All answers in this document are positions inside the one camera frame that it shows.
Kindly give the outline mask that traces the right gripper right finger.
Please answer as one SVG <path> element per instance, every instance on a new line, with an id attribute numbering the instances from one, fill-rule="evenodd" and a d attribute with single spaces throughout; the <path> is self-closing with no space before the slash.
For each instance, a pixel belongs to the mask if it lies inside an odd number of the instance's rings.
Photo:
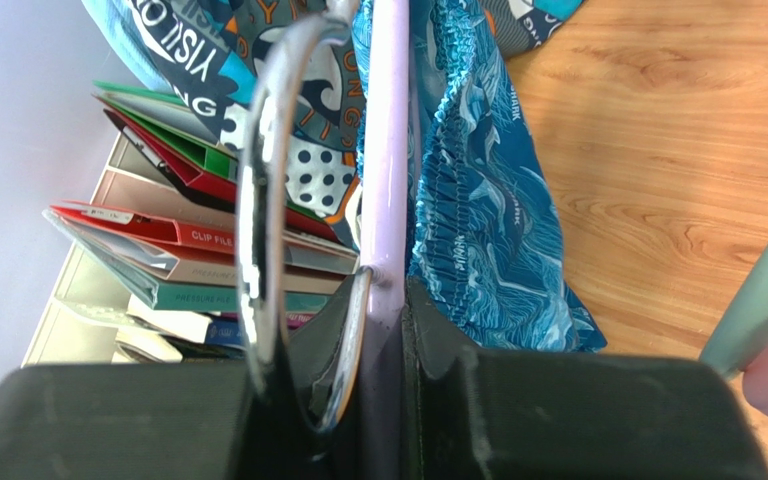
<path id="1" fill-rule="evenodd" d="M 405 300 L 406 479 L 768 479 L 731 389 L 702 363 L 483 348 L 418 279 Z"/>

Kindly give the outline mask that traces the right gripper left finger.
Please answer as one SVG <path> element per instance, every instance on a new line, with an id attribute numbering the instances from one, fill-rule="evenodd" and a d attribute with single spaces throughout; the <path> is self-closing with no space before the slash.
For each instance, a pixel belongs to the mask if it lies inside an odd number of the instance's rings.
<path id="1" fill-rule="evenodd" d="M 352 479 L 361 279 L 271 359 L 41 365 L 0 384 L 0 479 Z"/>

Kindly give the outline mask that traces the purple hanger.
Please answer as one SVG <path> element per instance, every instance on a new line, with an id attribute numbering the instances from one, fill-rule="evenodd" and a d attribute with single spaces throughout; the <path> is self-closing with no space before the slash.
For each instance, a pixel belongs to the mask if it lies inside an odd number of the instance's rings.
<path id="1" fill-rule="evenodd" d="M 292 24 L 258 76 L 239 158 L 236 262 L 239 318 L 260 399 L 288 407 L 309 455 L 331 444 L 352 397 L 360 405 L 359 473 L 399 475 L 401 327 L 404 305 L 410 113 L 410 8 L 374 4 L 364 137 L 359 269 L 351 285 L 334 387 L 312 420 L 299 401 L 287 355 L 283 313 L 285 164 L 297 97 L 313 52 L 349 39 L 355 1 L 331 1 Z"/>

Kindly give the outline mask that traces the blue shark print shorts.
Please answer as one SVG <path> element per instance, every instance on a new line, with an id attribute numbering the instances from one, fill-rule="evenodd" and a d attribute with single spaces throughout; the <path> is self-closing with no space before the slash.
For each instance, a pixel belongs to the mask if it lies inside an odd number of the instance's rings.
<path id="1" fill-rule="evenodd" d="M 408 154 L 406 270 L 481 346 L 603 349 L 606 338 L 564 278 L 558 211 L 506 68 L 512 50 L 546 42 L 573 1 L 414 1 L 412 65 L 419 135 Z"/>

